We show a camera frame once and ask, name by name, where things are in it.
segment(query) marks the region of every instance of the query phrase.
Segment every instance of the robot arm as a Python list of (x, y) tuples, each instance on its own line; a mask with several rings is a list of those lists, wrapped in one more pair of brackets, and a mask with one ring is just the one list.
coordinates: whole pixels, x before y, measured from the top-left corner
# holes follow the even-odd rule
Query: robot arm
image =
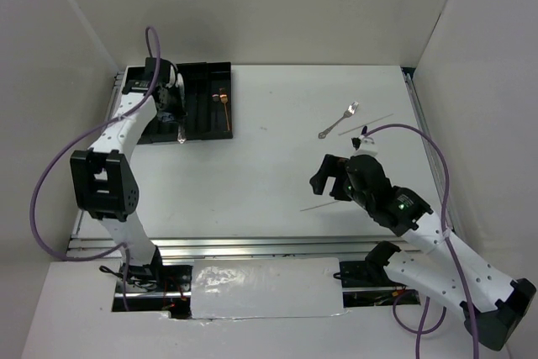
[(453, 232), (443, 234), (440, 218), (419, 195), (393, 186), (375, 159), (372, 140), (355, 139), (357, 152), (350, 159), (326, 155), (310, 179), (321, 195), (328, 177), (335, 177), (330, 196), (354, 201), (370, 217), (409, 244), (419, 248), (441, 271), (435, 271), (388, 242), (380, 243), (367, 257), (390, 280), (415, 288), (447, 307), (470, 331), (467, 301), (446, 245), (451, 243), (462, 264), (477, 316), (480, 342), (500, 350), (526, 314), (536, 289), (526, 279), (515, 281), (483, 260)]
[[(154, 58), (147, 58), (144, 77), (126, 84), (114, 117), (123, 116), (142, 102), (155, 65)], [(161, 281), (161, 254), (136, 214), (140, 191), (129, 161), (146, 125), (155, 116), (179, 120), (184, 115), (181, 77), (169, 61), (161, 60), (161, 72), (153, 97), (129, 116), (109, 125), (87, 150), (74, 151), (70, 160), (78, 207), (97, 219), (116, 244), (129, 247), (129, 277), (157, 284)]]

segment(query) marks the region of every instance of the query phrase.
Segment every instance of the fork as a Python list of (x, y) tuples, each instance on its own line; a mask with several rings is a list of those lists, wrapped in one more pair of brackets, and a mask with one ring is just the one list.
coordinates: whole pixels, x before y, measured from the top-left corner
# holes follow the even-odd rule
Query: fork
[(324, 130), (323, 132), (319, 132), (318, 133), (318, 138), (320, 139), (325, 139), (327, 137), (327, 135), (329, 134), (329, 132), (331, 130), (333, 130), (333, 128), (339, 124), (342, 120), (346, 119), (346, 118), (349, 118), (350, 116), (352, 116), (356, 109), (359, 108), (359, 103), (357, 101), (354, 101), (353, 103), (351, 103), (351, 105), (347, 108), (347, 110), (344, 112), (344, 115), (342, 115), (342, 118), (340, 118), (339, 120), (337, 120), (334, 124), (332, 124), (329, 128), (327, 128), (326, 130)]

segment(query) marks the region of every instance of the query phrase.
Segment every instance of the purple cable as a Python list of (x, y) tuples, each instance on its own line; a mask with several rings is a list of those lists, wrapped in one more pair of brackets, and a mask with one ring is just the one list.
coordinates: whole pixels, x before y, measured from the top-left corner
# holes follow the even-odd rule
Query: purple cable
[[(446, 164), (445, 156), (443, 155), (442, 151), (440, 151), (439, 146), (427, 134), (425, 134), (419, 129), (416, 129), (406, 124), (382, 125), (368, 131), (366, 134), (364, 134), (364, 136), (372, 136), (373, 134), (379, 132), (380, 130), (389, 129), (389, 128), (403, 128), (403, 129), (412, 130), (413, 132), (415, 132), (416, 134), (419, 134), (425, 140), (427, 140), (428, 143), (431, 145), (431, 147), (434, 148), (435, 152), (439, 156), (441, 165), (443, 166), (443, 171), (445, 173), (445, 190), (443, 192), (443, 200), (440, 206), (440, 227), (442, 229), (442, 232), (445, 233), (447, 229), (446, 210), (448, 208), (448, 193), (450, 191), (450, 176), (449, 176), (448, 165)], [(475, 315), (474, 306), (472, 304), (471, 291), (469, 290), (469, 285), (467, 284), (467, 280), (465, 278), (465, 272), (463, 271), (462, 264), (460, 263), (460, 260), (457, 257), (456, 251), (454, 250), (454, 246), (452, 245), (450, 238), (446, 239), (446, 247), (448, 248), (448, 251), (451, 253), (451, 257), (452, 257), (452, 260), (454, 261), (454, 265), (456, 266), (457, 273), (460, 279), (462, 280), (463, 292), (465, 293), (465, 299), (467, 300), (469, 319), (471, 321), (472, 357), (473, 359), (478, 359), (479, 358), (479, 341), (478, 341), (477, 317)], [(424, 306), (424, 313), (422, 314), (422, 319), (420, 319), (419, 329), (417, 330), (417, 340), (416, 340), (416, 345), (415, 345), (417, 359), (419, 359), (420, 337), (424, 334), (424, 331), (423, 331), (424, 322), (425, 322), (426, 315), (428, 314), (429, 306), (430, 306), (430, 300), (427, 298), (425, 302), (425, 306)]]
[[(400, 327), (402, 327), (404, 330), (410, 332), (411, 334), (417, 334), (417, 330), (413, 330), (412, 328), (408, 327), (407, 325), (405, 325), (403, 323), (403, 321), (398, 317), (398, 314), (396, 313), (396, 307), (398, 306), (398, 303), (400, 302), (400, 300), (404, 297), (404, 296), (407, 296), (408, 294), (412, 293), (413, 291), (412, 290), (408, 290), (407, 292), (405, 293), (402, 293), (400, 295), (398, 295), (395, 299), (394, 299), (394, 303), (393, 303), (393, 316), (394, 316), (394, 319), (396, 320), (396, 322), (400, 325)], [(443, 324), (443, 321), (445, 321), (445, 317), (446, 317), (446, 307), (443, 307), (443, 312), (442, 314), (440, 315), (440, 318), (439, 318), (439, 321), (437, 321), (437, 324), (434, 325), (433, 327), (431, 327), (429, 330), (426, 330), (426, 331), (422, 331), (422, 335), (427, 335), (427, 334), (431, 334), (432, 332), (436, 332), (439, 327)]]
[(148, 92), (144, 95), (144, 98), (142, 98), (142, 100), (138, 104), (136, 104), (132, 109), (127, 111), (127, 113), (125, 113), (124, 115), (118, 116), (116, 118), (109, 119), (108, 121), (105, 121), (102, 124), (99, 124), (96, 127), (91, 128), (90, 130), (87, 130), (82, 135), (77, 136), (74, 140), (72, 140), (66, 146), (64, 146), (58, 152), (58, 154), (56, 156), (54, 156), (52, 161), (50, 161), (48, 166), (45, 168), (45, 170), (41, 174), (40, 179), (35, 184), (34, 192), (32, 193), (32, 198), (30, 199), (30, 212), (29, 213), (30, 213), (30, 229), (32, 230), (32, 235), (34, 236), (35, 241), (41, 247), (41, 249), (44, 250), (45, 252), (47, 252), (49, 255), (53, 256), (54, 258), (57, 258), (57, 259), (59, 259), (61, 261), (72, 261), (72, 262), (93, 261), (93, 260), (97, 260), (99, 258), (104, 258), (105, 256), (107, 256), (109, 254), (112, 254), (113, 252), (115, 252), (116, 250), (119, 250), (120, 248), (124, 248), (124, 250), (125, 250), (125, 268), (124, 268), (124, 279), (123, 279), (123, 283), (124, 283), (124, 305), (125, 305), (125, 310), (127, 310), (127, 311), (129, 311), (129, 308), (127, 306), (127, 297), (125, 296), (125, 287), (126, 287), (126, 283), (127, 283), (127, 272), (129, 270), (129, 261), (130, 261), (129, 247), (125, 243), (120, 243), (117, 246), (111, 248), (110, 250), (106, 250), (105, 252), (102, 252), (102, 253), (97, 254), (95, 256), (85, 256), (85, 257), (72, 257), (72, 256), (67, 256), (67, 254), (64, 254), (64, 253), (61, 253), (61, 252), (58, 252), (58, 251), (54, 251), (48, 245), (46, 245), (46, 243), (41, 238), (39, 231), (37, 230), (37, 224), (36, 224), (36, 220), (35, 220), (35, 206), (37, 204), (37, 197), (38, 197), (38, 195), (40, 193), (41, 187), (43, 186), (43, 182), (45, 181), (47, 176), (50, 174), (50, 171), (55, 166), (55, 164), (58, 162), (58, 160), (60, 160), (63, 157), (63, 155), (65, 155), (65, 153), (67, 153), (70, 150), (70, 148), (72, 148), (75, 144), (80, 142), (82, 139), (84, 139), (84, 138), (88, 137), (89, 135), (99, 131), (100, 129), (106, 128), (110, 124), (113, 124), (115, 122), (120, 121), (121, 119), (123, 119), (125, 117), (130, 116), (136, 110), (138, 110), (140, 107), (142, 107), (142, 105), (144, 105), (144, 103), (147, 101), (147, 99), (149, 97), (151, 97), (151, 94), (155, 90), (155, 87), (156, 87), (156, 84), (157, 84), (157, 77), (159, 76), (159, 69), (161, 68), (161, 44), (159, 43), (159, 35), (157, 34), (157, 31), (155, 30), (155, 28), (153, 28), (152, 26), (148, 26), (148, 27), (145, 28), (145, 43), (148, 45), (148, 49), (151, 51), (151, 49), (150, 49), (150, 39), (149, 39), (149, 35), (148, 35), (148, 33), (150, 31), (153, 34), (153, 39), (154, 39), (155, 45), (156, 45), (156, 59), (157, 59), (157, 62), (156, 62), (155, 72), (153, 73), (153, 78), (151, 79), (150, 88), (148, 89)]

